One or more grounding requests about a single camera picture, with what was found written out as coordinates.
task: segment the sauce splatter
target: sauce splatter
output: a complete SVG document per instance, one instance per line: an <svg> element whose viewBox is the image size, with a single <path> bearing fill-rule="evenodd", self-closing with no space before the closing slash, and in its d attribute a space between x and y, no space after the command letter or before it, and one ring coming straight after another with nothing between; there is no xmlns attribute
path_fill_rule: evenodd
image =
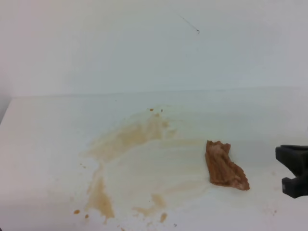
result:
<svg viewBox="0 0 308 231"><path fill-rule="evenodd" d="M150 208L140 208L140 207L133 207L133 210L136 210L139 213L142 213L145 217L155 213L157 210L165 208L167 205L161 195L152 194L152 201L154 203L153 206Z"/></svg>
<svg viewBox="0 0 308 231"><path fill-rule="evenodd" d="M164 221L166 220L167 218L167 213L163 213L161 216L160 216L160 223L164 223Z"/></svg>
<svg viewBox="0 0 308 231"><path fill-rule="evenodd" d="M100 211L102 216L105 216L105 222L109 218L114 218L115 214L112 209L112 204L109 199L109 196L104 192L105 185L102 177L99 177L95 180L93 186L91 185L88 189L89 201L86 205L86 210L89 208L95 208Z"/></svg>

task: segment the white wall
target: white wall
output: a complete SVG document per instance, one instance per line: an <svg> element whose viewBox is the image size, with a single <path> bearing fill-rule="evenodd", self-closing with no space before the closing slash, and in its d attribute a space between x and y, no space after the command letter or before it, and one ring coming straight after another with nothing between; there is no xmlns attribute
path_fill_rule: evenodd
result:
<svg viewBox="0 0 308 231"><path fill-rule="evenodd" d="M29 96L308 85L307 12L304 0L2 0L2 87Z"/></svg>

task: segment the black plastic clamp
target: black plastic clamp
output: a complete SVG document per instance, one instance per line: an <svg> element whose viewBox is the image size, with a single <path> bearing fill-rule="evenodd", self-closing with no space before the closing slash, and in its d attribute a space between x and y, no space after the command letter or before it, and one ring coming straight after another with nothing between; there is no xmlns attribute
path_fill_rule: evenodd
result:
<svg viewBox="0 0 308 231"><path fill-rule="evenodd" d="M282 179L282 192L292 198L308 195L308 146L276 147L276 159L296 177Z"/></svg>

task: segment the white surface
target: white surface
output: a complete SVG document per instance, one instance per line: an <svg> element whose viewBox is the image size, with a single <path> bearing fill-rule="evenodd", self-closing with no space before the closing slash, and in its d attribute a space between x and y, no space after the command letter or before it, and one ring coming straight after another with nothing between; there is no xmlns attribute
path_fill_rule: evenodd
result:
<svg viewBox="0 0 308 231"><path fill-rule="evenodd" d="M307 10L303 0L2 0L2 87L15 97L307 86Z"/></svg>
<svg viewBox="0 0 308 231"><path fill-rule="evenodd" d="M281 144L307 144L306 92L267 88L14 99L0 126L1 228L89 231L120 230L117 225L121 225L127 231L155 230L131 212L122 212L116 200L116 219L110 219L106 227L95 211L88 223L73 211L85 205L89 180L97 168L95 161L80 153L122 119L142 111L150 114L147 108L156 105L164 107L167 115L187 119L188 135L229 142L233 160L245 170L251 185L251 190L241 192L210 185L206 174L201 175L209 189L169 209L167 220L157 230L289 231L304 227L308 197L295 200L281 192L281 178L292 174L275 160L274 150ZM194 162L203 162L203 147L198 155L200 159ZM80 162L89 167L81 170ZM115 191L121 182L137 180L123 175L114 182L115 176L108 171L106 177L107 188L114 185ZM117 193L125 198L127 191Z"/></svg>

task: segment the spill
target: spill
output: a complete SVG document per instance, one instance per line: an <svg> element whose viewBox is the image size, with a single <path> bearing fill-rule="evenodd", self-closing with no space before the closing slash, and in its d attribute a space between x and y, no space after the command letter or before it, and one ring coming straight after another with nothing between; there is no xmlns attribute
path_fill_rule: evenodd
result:
<svg viewBox="0 0 308 231"><path fill-rule="evenodd" d="M145 217L147 217L162 208L166 208L166 203L161 195L152 194L151 197L154 203L153 206L150 208L133 207L133 210L136 210L137 212L142 213Z"/></svg>
<svg viewBox="0 0 308 231"><path fill-rule="evenodd" d="M168 111L164 116L133 115L95 140L85 153L99 164L87 191L85 210L98 210L105 216L104 224L115 217L113 207L148 217L167 208L166 201L168 207L178 206L207 187L208 171L200 161L205 139L191 135L191 129L181 126L183 120L167 115ZM112 180L105 182L104 176Z"/></svg>
<svg viewBox="0 0 308 231"><path fill-rule="evenodd" d="M102 216L105 216L105 222L109 218L114 218L115 214L112 208L109 196L104 192L105 185L102 177L95 179L88 189L89 200L86 205L86 211L89 208L95 208L100 211Z"/></svg>
<svg viewBox="0 0 308 231"><path fill-rule="evenodd" d="M163 213L161 216L160 216L160 223L164 223L164 221L166 220L167 218L167 213Z"/></svg>
<svg viewBox="0 0 308 231"><path fill-rule="evenodd" d="M87 155L100 162L109 162L134 147L164 139L167 128L169 128L169 120L163 119L157 113L145 122L137 121L103 136L92 144Z"/></svg>

